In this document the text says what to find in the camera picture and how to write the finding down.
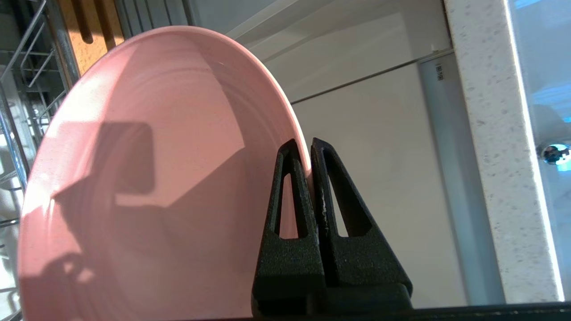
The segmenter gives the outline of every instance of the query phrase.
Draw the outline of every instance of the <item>cabinet door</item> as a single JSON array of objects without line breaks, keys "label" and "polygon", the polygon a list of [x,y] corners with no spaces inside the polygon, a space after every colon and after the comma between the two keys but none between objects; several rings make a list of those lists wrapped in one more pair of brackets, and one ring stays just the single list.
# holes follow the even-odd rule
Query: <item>cabinet door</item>
[{"label": "cabinet door", "polygon": [[318,137],[339,153],[412,280],[413,305],[466,305],[417,66],[308,99],[293,109],[308,145]]},{"label": "cabinet door", "polygon": [[268,67],[291,102],[450,48],[440,0],[294,5],[305,8],[292,15],[283,10],[237,38]]}]

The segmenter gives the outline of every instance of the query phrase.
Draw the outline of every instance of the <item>white granite countertop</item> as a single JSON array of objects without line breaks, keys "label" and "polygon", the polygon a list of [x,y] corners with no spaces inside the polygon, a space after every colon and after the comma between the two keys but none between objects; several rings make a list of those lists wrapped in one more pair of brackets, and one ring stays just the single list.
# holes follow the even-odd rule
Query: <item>white granite countertop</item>
[{"label": "white granite countertop", "polygon": [[508,0],[446,0],[507,303],[564,299]]}]

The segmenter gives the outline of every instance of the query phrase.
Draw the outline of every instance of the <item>metal wire rack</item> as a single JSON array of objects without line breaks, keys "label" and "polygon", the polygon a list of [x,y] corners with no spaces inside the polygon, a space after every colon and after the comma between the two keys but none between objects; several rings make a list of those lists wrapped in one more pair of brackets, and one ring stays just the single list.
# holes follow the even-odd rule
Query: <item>metal wire rack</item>
[{"label": "metal wire rack", "polygon": [[[21,200],[31,164],[53,115],[67,94],[61,62],[46,15],[49,1],[24,5],[35,12],[18,46],[13,50],[0,50],[0,54],[9,59],[4,66],[0,66],[0,136],[6,141],[13,163],[2,163],[4,172],[0,175],[0,188],[15,194],[12,199],[19,200],[14,202],[17,203],[14,206],[17,207],[15,213],[18,216],[0,220],[2,243],[5,242],[3,237],[6,231],[19,223]],[[2,213],[2,216],[6,218],[7,214]],[[5,244],[0,244],[0,248],[5,247]],[[13,262],[15,257],[4,259]],[[11,290],[12,300],[17,301],[17,288]],[[22,312],[17,304],[12,307],[12,313],[4,318],[21,319]]]}]

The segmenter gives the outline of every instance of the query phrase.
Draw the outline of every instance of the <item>pink plate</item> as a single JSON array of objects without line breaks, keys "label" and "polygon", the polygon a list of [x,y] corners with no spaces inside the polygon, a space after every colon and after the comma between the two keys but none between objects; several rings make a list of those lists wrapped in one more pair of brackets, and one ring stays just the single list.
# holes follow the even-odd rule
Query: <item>pink plate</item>
[{"label": "pink plate", "polygon": [[284,93],[233,40],[178,26],[113,49],[35,161],[19,239],[26,320],[250,316],[276,152],[291,138],[309,173]]}]

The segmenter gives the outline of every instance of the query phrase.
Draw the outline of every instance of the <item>wooden cutting board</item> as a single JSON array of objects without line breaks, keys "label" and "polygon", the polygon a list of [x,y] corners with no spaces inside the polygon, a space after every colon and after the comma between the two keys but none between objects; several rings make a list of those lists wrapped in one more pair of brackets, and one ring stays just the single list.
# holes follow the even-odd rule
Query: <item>wooden cutting board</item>
[{"label": "wooden cutting board", "polygon": [[57,0],[83,75],[101,56],[124,41],[114,0]]}]

